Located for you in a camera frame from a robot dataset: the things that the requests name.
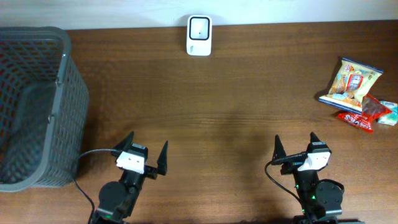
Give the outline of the red snack bag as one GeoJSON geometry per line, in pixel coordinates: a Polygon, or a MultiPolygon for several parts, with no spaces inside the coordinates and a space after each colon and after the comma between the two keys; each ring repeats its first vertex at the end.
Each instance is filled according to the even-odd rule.
{"type": "Polygon", "coordinates": [[[363,112],[361,114],[354,114],[352,112],[339,113],[337,118],[347,122],[355,128],[362,129],[367,133],[373,133],[372,122],[381,116],[391,114],[392,110],[384,106],[375,97],[367,94],[362,102],[363,112]]]}

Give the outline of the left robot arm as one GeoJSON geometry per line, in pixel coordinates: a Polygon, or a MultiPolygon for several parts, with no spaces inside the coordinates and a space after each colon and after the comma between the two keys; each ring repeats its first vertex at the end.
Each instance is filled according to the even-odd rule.
{"type": "Polygon", "coordinates": [[[146,179],[155,180],[158,175],[167,173],[167,151],[165,142],[155,167],[146,164],[148,148],[134,143],[131,132],[113,147],[116,167],[122,175],[118,181],[105,184],[98,195],[99,205],[93,212],[90,223],[125,223],[130,217],[146,179]]]}

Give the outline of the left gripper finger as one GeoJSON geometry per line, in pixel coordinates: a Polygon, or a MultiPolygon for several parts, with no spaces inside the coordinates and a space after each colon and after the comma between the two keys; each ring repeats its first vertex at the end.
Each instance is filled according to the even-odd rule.
{"type": "Polygon", "coordinates": [[[159,175],[166,175],[167,173],[167,152],[169,142],[166,141],[157,160],[157,173],[159,175]]]}
{"type": "Polygon", "coordinates": [[[130,132],[126,138],[124,138],[120,143],[118,143],[111,152],[112,156],[119,156],[123,151],[128,151],[131,147],[132,141],[134,139],[134,131],[130,132]]]}

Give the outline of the yellow wet wipes pack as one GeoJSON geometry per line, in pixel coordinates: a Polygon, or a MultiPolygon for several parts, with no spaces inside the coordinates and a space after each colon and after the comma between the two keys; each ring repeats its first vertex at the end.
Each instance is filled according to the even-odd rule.
{"type": "Polygon", "coordinates": [[[341,110],[362,114],[363,98],[383,73],[384,70],[379,68],[342,58],[328,93],[318,100],[341,110]]]}

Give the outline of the white barcode scanner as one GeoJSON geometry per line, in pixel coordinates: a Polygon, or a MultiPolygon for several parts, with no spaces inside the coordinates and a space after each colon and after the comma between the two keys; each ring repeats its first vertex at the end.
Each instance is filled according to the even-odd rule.
{"type": "Polygon", "coordinates": [[[187,19],[187,54],[206,57],[211,54],[213,21],[210,16],[192,15],[187,19]]]}

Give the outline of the green Kleenex tissue pack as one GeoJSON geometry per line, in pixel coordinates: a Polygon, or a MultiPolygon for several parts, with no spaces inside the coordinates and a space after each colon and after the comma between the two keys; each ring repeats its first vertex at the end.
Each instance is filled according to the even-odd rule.
{"type": "Polygon", "coordinates": [[[380,103],[389,108],[392,112],[381,116],[377,120],[377,122],[381,124],[395,126],[397,124],[397,103],[388,102],[388,101],[380,101],[380,103]]]}

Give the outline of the grey plastic mesh basket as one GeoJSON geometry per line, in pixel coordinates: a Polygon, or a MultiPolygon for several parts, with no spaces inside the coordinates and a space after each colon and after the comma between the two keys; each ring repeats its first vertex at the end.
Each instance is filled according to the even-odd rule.
{"type": "Polygon", "coordinates": [[[1,191],[63,187],[78,170],[89,93],[57,27],[1,29],[1,191]]]}

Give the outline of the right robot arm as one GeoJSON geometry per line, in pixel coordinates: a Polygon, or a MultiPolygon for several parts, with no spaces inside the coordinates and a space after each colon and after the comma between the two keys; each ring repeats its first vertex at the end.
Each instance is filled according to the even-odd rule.
{"type": "Polygon", "coordinates": [[[293,195],[302,208],[303,214],[295,216],[294,223],[338,223],[336,217],[342,214],[344,185],[318,177],[318,172],[327,167],[331,154],[326,142],[319,140],[315,133],[310,133],[310,142],[305,151],[289,156],[280,137],[275,136],[274,153],[269,164],[281,166],[281,175],[294,177],[296,194],[274,182],[293,195]]]}

